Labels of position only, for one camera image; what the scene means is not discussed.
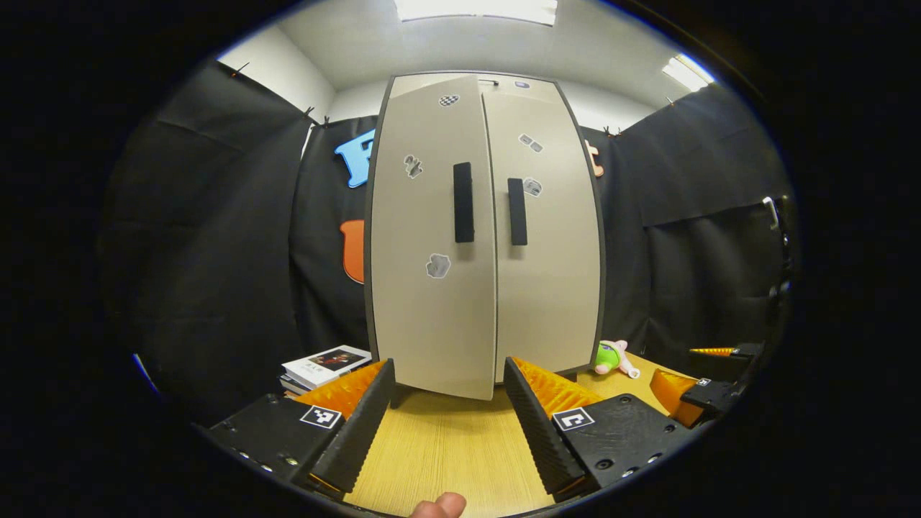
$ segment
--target black curtain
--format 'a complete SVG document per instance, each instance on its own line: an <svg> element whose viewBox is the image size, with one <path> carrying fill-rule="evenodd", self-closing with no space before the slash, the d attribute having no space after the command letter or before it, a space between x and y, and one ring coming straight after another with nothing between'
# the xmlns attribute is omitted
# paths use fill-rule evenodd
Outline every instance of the black curtain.
<svg viewBox="0 0 921 518"><path fill-rule="evenodd" d="M602 335L694 376L689 348L764 341L782 257L761 200L792 192L741 99L710 85L620 135L582 131L605 169Z"/></svg>
<svg viewBox="0 0 921 518"><path fill-rule="evenodd" d="M107 326L205 426L303 356L288 233L309 122L232 72L206 64L136 130L99 239Z"/></svg>
<svg viewBox="0 0 921 518"><path fill-rule="evenodd" d="M378 116L314 126L297 177L291 211L291 280L297 327L304 350L339 345L370 350L364 286L343 268L340 226L365 219L367 185L348 186L340 145L374 129Z"/></svg>

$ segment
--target stack of books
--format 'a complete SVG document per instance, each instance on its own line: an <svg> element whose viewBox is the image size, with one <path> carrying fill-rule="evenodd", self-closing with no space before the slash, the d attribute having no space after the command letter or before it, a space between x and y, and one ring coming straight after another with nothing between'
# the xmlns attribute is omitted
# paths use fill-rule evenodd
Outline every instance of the stack of books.
<svg viewBox="0 0 921 518"><path fill-rule="evenodd" d="M332 349L283 363L285 373L278 381L287 392L301 395L323 386L371 361L371 353L349 346Z"/></svg>

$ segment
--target cabinet door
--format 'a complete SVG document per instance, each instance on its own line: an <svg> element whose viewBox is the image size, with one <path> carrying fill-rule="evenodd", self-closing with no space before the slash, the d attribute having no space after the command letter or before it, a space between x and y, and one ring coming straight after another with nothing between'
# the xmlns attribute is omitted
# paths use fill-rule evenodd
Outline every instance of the cabinet door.
<svg viewBox="0 0 921 518"><path fill-rule="evenodd" d="M372 345L398 383L492 399L494 198L476 76L390 98L374 145Z"/></svg>
<svg viewBox="0 0 921 518"><path fill-rule="evenodd" d="M582 142L562 98L483 99L495 181L495 378L506 356L557 372L585 366L596 346L601 244Z"/></svg>

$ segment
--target blue letter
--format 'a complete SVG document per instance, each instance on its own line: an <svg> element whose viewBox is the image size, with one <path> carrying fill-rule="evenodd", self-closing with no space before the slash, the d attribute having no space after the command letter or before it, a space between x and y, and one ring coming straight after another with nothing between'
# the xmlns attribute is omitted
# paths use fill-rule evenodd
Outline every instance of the blue letter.
<svg viewBox="0 0 921 518"><path fill-rule="evenodd" d="M371 161L371 147L374 146L374 130L359 135L336 148L336 155L342 155L348 168L348 186L355 189L367 182L367 165Z"/></svg>

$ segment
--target green plush toy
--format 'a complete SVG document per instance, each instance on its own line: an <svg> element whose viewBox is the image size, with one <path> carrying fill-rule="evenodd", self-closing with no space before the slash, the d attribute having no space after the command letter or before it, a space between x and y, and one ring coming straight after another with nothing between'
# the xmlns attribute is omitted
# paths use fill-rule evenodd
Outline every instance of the green plush toy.
<svg viewBox="0 0 921 518"><path fill-rule="evenodd" d="M598 354L595 356L595 372L607 374L611 369L620 369L633 379L639 378L639 369L631 365L630 359L624 354L626 349L627 343L624 340L601 340L598 344Z"/></svg>

